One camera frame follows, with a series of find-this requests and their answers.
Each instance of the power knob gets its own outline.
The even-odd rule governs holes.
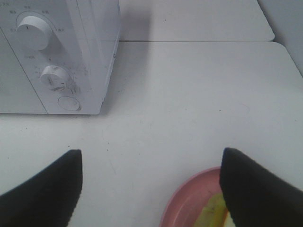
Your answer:
[[[69,73],[56,65],[46,66],[40,76],[40,81],[52,91],[62,91],[73,82]]]
[[[35,16],[23,18],[16,32],[18,40],[24,46],[35,51],[45,49],[53,36],[53,31],[48,23]]]

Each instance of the white knob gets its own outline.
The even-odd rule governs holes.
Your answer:
[[[53,31],[48,23],[41,18],[28,16],[23,18],[19,24],[17,35],[23,45],[39,51],[48,46]]]
[[[62,91],[72,83],[68,72],[56,65],[46,66],[40,80],[52,91]]]

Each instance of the food item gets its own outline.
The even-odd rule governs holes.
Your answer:
[[[213,195],[193,227],[235,227],[222,193]]]

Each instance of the white microwave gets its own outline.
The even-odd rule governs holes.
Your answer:
[[[0,113],[98,114],[120,34],[119,0],[0,2]]]

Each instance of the pink plate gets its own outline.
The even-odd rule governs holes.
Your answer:
[[[168,202],[160,227],[192,227],[219,185],[220,168],[202,171],[183,183]]]

